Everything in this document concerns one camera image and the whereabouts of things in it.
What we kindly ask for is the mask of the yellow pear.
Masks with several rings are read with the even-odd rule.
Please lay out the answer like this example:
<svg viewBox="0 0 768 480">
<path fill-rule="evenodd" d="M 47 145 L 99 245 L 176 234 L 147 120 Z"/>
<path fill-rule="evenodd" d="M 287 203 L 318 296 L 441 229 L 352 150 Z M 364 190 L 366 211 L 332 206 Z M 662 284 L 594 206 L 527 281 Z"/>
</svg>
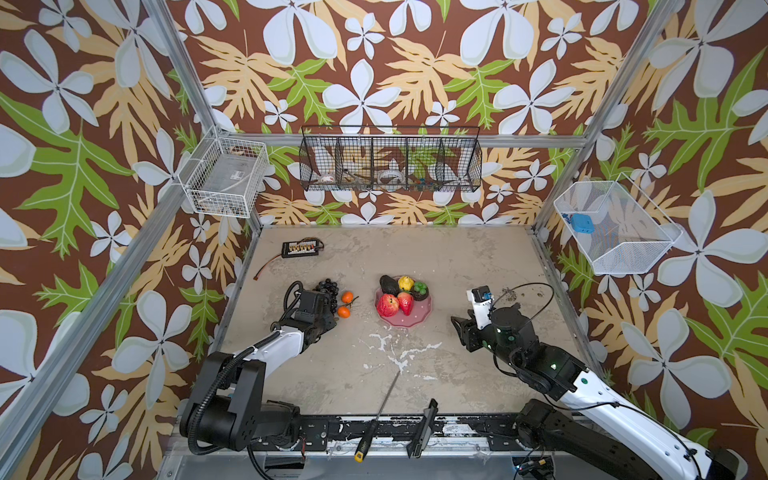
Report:
<svg viewBox="0 0 768 480">
<path fill-rule="evenodd" d="M 398 279 L 398 287 L 401 291 L 411 292 L 414 285 L 415 281 L 410 276 L 404 275 Z"/>
</svg>

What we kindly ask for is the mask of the pink dotted plate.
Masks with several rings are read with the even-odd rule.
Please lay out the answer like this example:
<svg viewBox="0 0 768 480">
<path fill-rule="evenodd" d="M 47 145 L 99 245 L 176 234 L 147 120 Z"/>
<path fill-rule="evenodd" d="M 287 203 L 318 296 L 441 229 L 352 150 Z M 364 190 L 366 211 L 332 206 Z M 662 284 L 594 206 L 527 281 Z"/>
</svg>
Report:
<svg viewBox="0 0 768 480">
<path fill-rule="evenodd" d="M 411 328 L 422 324 L 428 319 L 433 310 L 433 297 L 431 295 L 423 300 L 414 300 L 409 314 L 401 308 L 394 312 L 388 301 L 385 301 L 384 306 L 380 307 L 381 299 L 385 296 L 386 294 L 381 289 L 376 290 L 374 310 L 382 321 L 394 327 Z"/>
</svg>

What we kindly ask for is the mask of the black clamp bracket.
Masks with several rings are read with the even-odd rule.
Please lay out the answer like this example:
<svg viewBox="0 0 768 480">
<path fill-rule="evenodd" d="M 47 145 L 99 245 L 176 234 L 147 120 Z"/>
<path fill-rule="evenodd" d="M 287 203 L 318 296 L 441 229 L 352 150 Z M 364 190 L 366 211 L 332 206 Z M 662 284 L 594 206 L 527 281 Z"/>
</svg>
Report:
<svg viewBox="0 0 768 480">
<path fill-rule="evenodd" d="M 423 411 L 422 419 L 416 428 L 414 436 L 406 446 L 406 453 L 409 458 L 417 459 L 421 457 L 434 431 L 438 410 L 437 400 L 431 398 L 428 406 Z"/>
</svg>

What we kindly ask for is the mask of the dark avocado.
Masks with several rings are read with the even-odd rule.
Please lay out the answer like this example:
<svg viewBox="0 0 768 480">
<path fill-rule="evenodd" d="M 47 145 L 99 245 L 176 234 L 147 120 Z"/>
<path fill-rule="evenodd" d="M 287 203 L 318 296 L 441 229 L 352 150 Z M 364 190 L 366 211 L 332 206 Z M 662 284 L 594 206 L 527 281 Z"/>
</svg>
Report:
<svg viewBox="0 0 768 480">
<path fill-rule="evenodd" d="M 396 297 L 401 291 L 398 281 L 389 275 L 382 275 L 379 279 L 379 284 L 382 293 L 386 295 Z"/>
</svg>

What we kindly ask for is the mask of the red tomato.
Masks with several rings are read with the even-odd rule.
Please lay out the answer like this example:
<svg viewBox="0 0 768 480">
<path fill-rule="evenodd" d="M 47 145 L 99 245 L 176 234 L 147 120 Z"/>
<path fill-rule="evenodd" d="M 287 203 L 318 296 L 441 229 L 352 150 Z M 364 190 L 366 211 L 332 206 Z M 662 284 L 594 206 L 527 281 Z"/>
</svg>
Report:
<svg viewBox="0 0 768 480">
<path fill-rule="evenodd" d="M 376 304 L 377 313 L 383 318 L 390 318 L 400 310 L 400 303 L 396 295 L 384 293 Z"/>
</svg>

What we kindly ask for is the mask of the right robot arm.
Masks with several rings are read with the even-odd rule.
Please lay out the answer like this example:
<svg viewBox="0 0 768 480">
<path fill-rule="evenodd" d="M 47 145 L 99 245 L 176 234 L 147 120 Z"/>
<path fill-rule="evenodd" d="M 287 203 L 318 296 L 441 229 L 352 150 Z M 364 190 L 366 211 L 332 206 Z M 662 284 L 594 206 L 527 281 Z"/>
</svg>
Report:
<svg viewBox="0 0 768 480">
<path fill-rule="evenodd" d="M 451 324 L 468 351 L 489 351 L 501 373 L 541 394 L 514 423 L 526 447 L 565 451 L 616 479 L 736 477 L 733 453 L 710 450 L 636 408 L 581 360 L 541 342 L 518 305 Z"/>
</svg>

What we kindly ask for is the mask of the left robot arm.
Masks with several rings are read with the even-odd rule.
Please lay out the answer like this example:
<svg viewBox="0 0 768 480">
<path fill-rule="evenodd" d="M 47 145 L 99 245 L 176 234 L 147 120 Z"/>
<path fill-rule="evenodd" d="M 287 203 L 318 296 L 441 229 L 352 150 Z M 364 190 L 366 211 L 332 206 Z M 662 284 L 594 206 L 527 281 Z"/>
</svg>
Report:
<svg viewBox="0 0 768 480">
<path fill-rule="evenodd" d="M 336 306 L 333 294 L 307 290 L 295 281 L 284 296 L 282 315 L 265 338 L 237 353 L 208 355 L 180 421 L 192 454 L 242 451 L 261 441 L 289 447 L 298 441 L 300 408 L 265 400 L 264 384 L 335 328 Z"/>
</svg>

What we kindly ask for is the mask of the yellow handled screwdriver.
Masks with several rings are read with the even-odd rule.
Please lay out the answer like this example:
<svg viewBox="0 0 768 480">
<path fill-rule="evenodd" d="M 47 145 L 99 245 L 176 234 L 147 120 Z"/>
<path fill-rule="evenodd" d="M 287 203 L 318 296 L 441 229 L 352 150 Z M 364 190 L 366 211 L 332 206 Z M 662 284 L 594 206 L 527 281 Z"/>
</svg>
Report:
<svg viewBox="0 0 768 480">
<path fill-rule="evenodd" d="M 361 438 L 360 438 L 360 440 L 359 440 L 359 442 L 357 444 L 357 447 L 356 447 L 356 450 L 355 450 L 355 453 L 354 453 L 354 460 L 357 463 L 362 463 L 365 460 L 365 458 L 366 458 L 366 456 L 367 456 L 367 454 L 368 454 L 368 452 L 370 450 L 370 447 L 372 445 L 373 439 L 374 439 L 375 434 L 376 434 L 376 430 L 377 430 L 378 425 L 379 425 L 380 417 L 381 417 L 381 415 L 382 415 L 382 413 L 384 411 L 384 408 L 385 408 L 385 406 L 386 406 L 386 404 L 387 404 L 387 402 L 388 402 L 388 400 L 389 400 L 389 398 L 390 398 L 390 396 L 391 396 L 391 394 L 392 394 L 392 392 L 393 392 L 393 390 L 395 388 L 395 385 L 396 385 L 400 375 L 401 375 L 401 372 L 398 371 L 397 374 L 395 375 L 393 381 L 391 382 L 390 386 L 388 387 L 388 390 L 387 390 L 387 392 L 386 392 L 386 394 L 384 396 L 384 399 L 381 402 L 379 410 L 377 411 L 377 413 L 374 416 L 374 418 L 366 426 L 366 429 L 363 432 L 363 434 L 362 434 L 362 436 L 361 436 Z"/>
</svg>

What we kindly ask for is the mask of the black mounting rail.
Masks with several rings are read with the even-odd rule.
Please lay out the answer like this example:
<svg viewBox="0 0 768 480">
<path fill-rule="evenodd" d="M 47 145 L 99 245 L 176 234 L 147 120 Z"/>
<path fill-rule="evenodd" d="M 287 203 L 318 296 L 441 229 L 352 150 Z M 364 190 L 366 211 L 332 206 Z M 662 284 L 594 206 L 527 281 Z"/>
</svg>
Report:
<svg viewBox="0 0 768 480">
<path fill-rule="evenodd" d="M 406 450 L 422 419 L 420 415 L 391 415 L 379 420 L 371 448 L 393 447 Z M 331 453 L 352 451 L 358 444 L 371 416 L 301 415 L 289 433 L 282 436 L 257 436 L 256 451 Z M 550 449 L 564 437 L 573 422 L 549 407 L 535 407 L 523 413 L 440 415 L 426 453 L 451 445 L 481 451 L 521 451 L 525 448 Z"/>
</svg>

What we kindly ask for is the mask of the blue object in basket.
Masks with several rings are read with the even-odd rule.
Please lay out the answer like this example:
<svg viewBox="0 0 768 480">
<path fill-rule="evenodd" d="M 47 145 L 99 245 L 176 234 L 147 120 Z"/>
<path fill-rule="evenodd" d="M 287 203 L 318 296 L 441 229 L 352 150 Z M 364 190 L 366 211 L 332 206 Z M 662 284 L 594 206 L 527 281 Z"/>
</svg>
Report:
<svg viewBox="0 0 768 480">
<path fill-rule="evenodd" d="M 587 214 L 571 214 L 568 223 L 575 233 L 591 235 L 595 232 L 595 224 L 592 218 Z"/>
</svg>

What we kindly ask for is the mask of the white mesh basket right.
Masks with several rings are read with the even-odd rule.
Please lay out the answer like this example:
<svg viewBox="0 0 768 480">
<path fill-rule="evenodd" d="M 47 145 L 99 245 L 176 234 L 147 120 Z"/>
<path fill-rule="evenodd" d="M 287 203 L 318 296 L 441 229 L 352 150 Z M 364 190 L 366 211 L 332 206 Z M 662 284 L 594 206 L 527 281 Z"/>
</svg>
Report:
<svg viewBox="0 0 768 480">
<path fill-rule="evenodd" d="M 683 236 L 683 229 L 626 174 L 574 182 L 554 201 L 566 230 L 597 275 L 648 273 Z M 595 232 L 575 233 L 574 213 L 589 215 Z"/>
</svg>

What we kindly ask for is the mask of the red mango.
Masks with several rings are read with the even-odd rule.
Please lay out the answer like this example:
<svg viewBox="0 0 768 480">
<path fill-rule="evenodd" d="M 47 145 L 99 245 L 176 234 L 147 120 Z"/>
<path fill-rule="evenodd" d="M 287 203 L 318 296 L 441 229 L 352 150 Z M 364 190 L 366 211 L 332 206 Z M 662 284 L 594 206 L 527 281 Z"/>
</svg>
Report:
<svg viewBox="0 0 768 480">
<path fill-rule="evenodd" d="M 400 311 L 406 315 L 409 316 L 414 308 L 414 299 L 410 292 L 401 291 L 397 295 L 397 300 L 399 303 L 399 309 Z"/>
</svg>

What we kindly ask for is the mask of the black grape bunch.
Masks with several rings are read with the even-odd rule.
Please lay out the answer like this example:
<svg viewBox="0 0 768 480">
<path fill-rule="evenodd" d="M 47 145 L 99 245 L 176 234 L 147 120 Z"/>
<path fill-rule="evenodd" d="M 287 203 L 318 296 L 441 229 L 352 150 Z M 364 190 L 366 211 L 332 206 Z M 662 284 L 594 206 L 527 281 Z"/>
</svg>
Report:
<svg viewBox="0 0 768 480">
<path fill-rule="evenodd" d="M 326 294 L 332 301 L 336 301 L 339 295 L 338 284 L 329 278 L 319 282 L 315 290 Z"/>
</svg>

